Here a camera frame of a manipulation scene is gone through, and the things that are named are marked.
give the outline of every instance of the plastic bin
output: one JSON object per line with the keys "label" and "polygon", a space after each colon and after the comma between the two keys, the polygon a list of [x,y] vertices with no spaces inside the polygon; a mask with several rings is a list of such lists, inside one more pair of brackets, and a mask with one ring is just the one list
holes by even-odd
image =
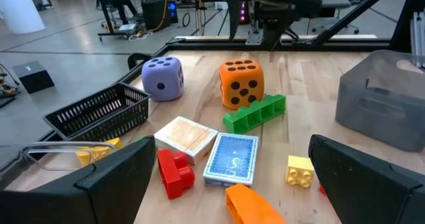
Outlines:
{"label": "plastic bin", "polygon": [[425,146],[425,57],[375,51],[339,82],[335,119],[401,150]]}
{"label": "plastic bin", "polygon": [[64,140],[106,141],[146,121],[150,95],[117,83],[43,117]]}

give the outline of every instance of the red lego brick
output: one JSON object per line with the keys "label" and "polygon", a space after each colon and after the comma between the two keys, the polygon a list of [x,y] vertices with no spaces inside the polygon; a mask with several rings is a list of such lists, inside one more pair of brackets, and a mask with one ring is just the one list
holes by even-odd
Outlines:
{"label": "red lego brick", "polygon": [[157,152],[159,173],[169,199],[180,197],[184,189],[195,182],[195,173],[187,165],[186,154],[172,153],[170,149]]}
{"label": "red lego brick", "polygon": [[324,196],[326,196],[326,197],[327,197],[326,192],[325,192],[325,189],[323,188],[323,186],[322,186],[322,185],[320,185],[320,187],[319,187],[319,191],[320,191],[322,194],[324,194]]}

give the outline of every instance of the orange dice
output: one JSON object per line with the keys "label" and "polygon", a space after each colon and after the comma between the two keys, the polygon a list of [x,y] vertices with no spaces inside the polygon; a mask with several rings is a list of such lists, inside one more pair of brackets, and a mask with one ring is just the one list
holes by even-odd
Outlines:
{"label": "orange dice", "polygon": [[264,75],[255,60],[238,58],[220,66],[221,101],[231,109],[249,107],[255,100],[263,99]]}

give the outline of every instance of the gray plastic bin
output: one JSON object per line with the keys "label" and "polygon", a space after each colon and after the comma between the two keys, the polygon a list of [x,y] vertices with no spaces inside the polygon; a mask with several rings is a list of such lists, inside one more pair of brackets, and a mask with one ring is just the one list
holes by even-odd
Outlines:
{"label": "gray plastic bin", "polygon": [[335,119],[401,150],[425,146],[425,57],[375,51],[339,81]]}

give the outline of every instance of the green lego brick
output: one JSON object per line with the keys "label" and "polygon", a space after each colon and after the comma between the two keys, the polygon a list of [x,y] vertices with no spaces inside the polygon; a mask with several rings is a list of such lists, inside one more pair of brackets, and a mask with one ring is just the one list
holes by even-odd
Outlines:
{"label": "green lego brick", "polygon": [[284,114],[286,111],[286,97],[277,94],[266,95],[261,101],[254,101],[249,108],[241,107],[236,113],[224,115],[223,124],[227,131],[233,134],[244,134],[247,131]]}

